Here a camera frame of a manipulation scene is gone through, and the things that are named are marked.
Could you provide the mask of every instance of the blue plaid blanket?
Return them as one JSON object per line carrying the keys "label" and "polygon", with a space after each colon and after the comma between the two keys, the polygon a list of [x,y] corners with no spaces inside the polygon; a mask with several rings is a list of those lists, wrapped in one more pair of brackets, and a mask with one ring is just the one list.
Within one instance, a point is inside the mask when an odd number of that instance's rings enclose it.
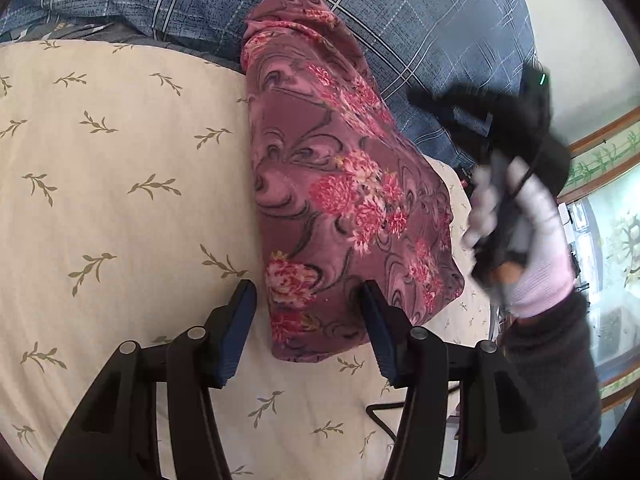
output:
{"label": "blue plaid blanket", "polygon": [[[121,20],[160,41],[238,61],[243,19],[261,0],[12,0],[0,38],[63,20]],[[429,156],[471,161],[430,115],[411,107],[408,86],[439,92],[457,81],[517,91],[535,56],[524,0],[327,0],[353,31],[401,131]]]}

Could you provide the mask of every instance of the white wall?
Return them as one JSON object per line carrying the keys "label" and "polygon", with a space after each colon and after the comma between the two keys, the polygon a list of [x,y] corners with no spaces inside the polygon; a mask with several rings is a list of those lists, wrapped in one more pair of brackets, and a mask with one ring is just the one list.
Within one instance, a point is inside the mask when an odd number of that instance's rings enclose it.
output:
{"label": "white wall", "polygon": [[526,0],[553,126],[575,142],[640,105],[640,66],[602,0]]}

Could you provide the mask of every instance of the sleeve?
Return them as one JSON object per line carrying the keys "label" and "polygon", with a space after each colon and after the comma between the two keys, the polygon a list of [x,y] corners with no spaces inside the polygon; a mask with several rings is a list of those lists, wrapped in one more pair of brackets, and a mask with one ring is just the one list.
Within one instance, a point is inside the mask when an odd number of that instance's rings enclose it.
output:
{"label": "sleeve", "polygon": [[536,322],[516,322],[501,346],[555,429],[574,479],[600,450],[601,403],[587,303],[575,290]]}

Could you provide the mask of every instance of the silver screw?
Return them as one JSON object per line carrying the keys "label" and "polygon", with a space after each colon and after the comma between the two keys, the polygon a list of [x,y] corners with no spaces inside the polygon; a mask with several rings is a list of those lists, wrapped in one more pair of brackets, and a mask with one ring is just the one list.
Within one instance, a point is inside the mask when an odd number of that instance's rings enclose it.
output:
{"label": "silver screw", "polygon": [[484,341],[480,342],[480,349],[487,354],[492,354],[498,349],[498,347],[493,341],[485,339]]}
{"label": "silver screw", "polygon": [[125,341],[120,345],[121,354],[131,354],[136,349],[136,344],[133,341]]}
{"label": "silver screw", "polygon": [[207,331],[204,330],[203,327],[194,326],[189,329],[189,331],[187,332],[187,336],[189,337],[189,339],[202,339],[206,333]]}
{"label": "silver screw", "polygon": [[427,339],[427,337],[429,336],[429,332],[423,326],[414,326],[409,331],[409,335],[414,339],[422,340],[422,339]]}

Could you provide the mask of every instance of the hand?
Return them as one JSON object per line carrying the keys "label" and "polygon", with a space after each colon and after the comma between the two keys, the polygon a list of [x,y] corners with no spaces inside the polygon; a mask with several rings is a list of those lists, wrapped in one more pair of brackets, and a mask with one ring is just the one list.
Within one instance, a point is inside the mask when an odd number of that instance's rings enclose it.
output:
{"label": "hand", "polygon": [[[517,189],[529,167],[515,158],[507,169],[510,190]],[[490,183],[489,168],[474,171],[476,190],[471,197],[469,229],[462,243],[472,248],[495,229],[498,193]],[[515,201],[533,225],[533,239],[527,267],[506,263],[494,271],[494,285],[502,287],[506,307],[516,317],[533,317],[560,303],[574,288],[574,270],[564,236],[558,206],[551,193],[531,175]]]}

